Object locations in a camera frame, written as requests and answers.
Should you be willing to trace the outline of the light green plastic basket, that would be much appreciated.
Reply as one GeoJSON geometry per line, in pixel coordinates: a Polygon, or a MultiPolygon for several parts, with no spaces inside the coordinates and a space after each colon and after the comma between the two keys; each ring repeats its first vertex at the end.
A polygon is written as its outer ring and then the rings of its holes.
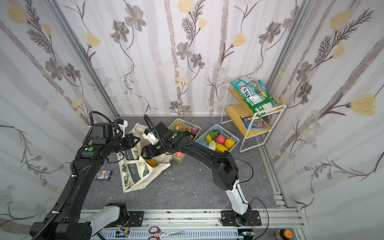
{"type": "MultiPolygon", "coordinates": [[[[179,130],[179,131],[182,131],[182,132],[190,132],[191,135],[192,135],[192,140],[196,140],[198,138],[198,136],[200,135],[201,133],[201,127],[195,125],[195,124],[192,124],[186,120],[182,120],[182,119],[179,119],[177,118],[176,120],[173,121],[173,123],[169,126],[169,129],[172,130],[172,131],[176,131],[176,130],[179,130]],[[193,128],[198,128],[200,129],[199,133],[197,136],[193,136],[191,131],[193,128]]],[[[176,157],[176,154],[173,154],[172,155],[172,160],[176,161],[177,163],[182,163],[183,160],[185,159],[186,155],[183,154],[183,156],[181,158],[177,158],[176,157]]]]}

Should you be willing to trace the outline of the cream canvas grocery bag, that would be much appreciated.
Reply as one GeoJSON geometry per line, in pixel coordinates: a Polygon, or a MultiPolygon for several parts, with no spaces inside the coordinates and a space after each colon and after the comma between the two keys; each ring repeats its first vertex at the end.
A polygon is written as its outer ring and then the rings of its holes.
{"type": "Polygon", "coordinates": [[[142,148],[150,144],[148,140],[143,138],[143,133],[146,128],[147,126],[137,123],[133,129],[130,130],[130,133],[139,137],[141,139],[140,142],[132,149],[117,153],[124,193],[145,189],[157,176],[171,165],[172,157],[170,155],[162,154],[150,159],[156,161],[156,168],[151,168],[141,156],[142,148]]]}

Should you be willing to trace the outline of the light blue plastic basket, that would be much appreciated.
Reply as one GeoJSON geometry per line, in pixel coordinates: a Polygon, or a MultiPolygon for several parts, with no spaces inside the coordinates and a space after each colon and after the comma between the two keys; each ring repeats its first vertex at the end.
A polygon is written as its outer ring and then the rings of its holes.
{"type": "Polygon", "coordinates": [[[205,147],[213,147],[213,143],[215,143],[216,151],[222,152],[227,150],[232,152],[240,142],[240,139],[222,126],[215,124],[195,141],[205,147]]]}

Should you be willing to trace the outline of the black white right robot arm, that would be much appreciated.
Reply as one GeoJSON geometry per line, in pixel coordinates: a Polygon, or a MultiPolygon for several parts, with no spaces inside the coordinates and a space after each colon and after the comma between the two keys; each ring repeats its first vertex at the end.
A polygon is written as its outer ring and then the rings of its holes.
{"type": "Polygon", "coordinates": [[[211,170],[214,184],[226,192],[232,205],[235,225],[246,225],[251,218],[252,206],[241,190],[239,168],[231,153],[209,149],[193,141],[190,133],[172,131],[163,123],[155,126],[148,115],[144,115],[144,119],[148,128],[143,137],[151,143],[142,148],[142,157],[151,160],[162,154],[181,152],[199,161],[211,170]]]}

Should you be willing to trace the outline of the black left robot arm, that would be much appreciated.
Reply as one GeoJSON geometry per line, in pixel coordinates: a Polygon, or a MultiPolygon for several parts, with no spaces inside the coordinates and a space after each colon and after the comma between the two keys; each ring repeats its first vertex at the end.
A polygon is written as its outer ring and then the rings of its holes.
{"type": "Polygon", "coordinates": [[[42,222],[33,223],[32,239],[89,240],[93,235],[91,223],[79,220],[97,172],[110,154],[132,149],[139,142],[139,137],[127,134],[123,138],[94,138],[91,144],[82,145],[70,163],[71,175],[55,206],[42,222]]]}

